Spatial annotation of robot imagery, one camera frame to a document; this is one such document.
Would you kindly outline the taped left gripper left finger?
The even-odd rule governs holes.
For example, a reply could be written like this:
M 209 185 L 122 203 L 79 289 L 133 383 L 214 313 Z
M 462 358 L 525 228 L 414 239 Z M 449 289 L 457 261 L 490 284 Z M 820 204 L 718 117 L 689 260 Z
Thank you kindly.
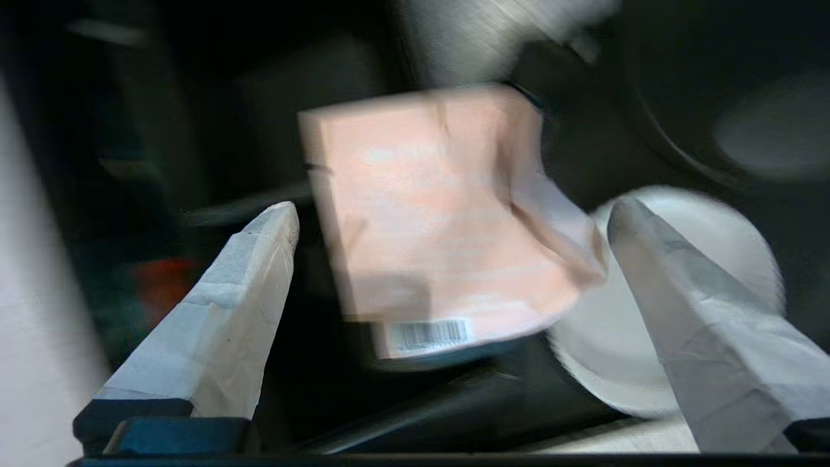
M 285 201 L 231 236 L 94 401 L 179 399 L 191 403 L 197 416 L 253 417 L 299 233 L 296 207 Z

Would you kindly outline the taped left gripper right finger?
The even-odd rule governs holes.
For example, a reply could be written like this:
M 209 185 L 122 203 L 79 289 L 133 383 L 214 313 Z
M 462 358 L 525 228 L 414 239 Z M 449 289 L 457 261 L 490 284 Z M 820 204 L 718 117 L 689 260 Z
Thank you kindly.
M 608 239 L 700 451 L 828 452 L 827 352 L 637 199 Z

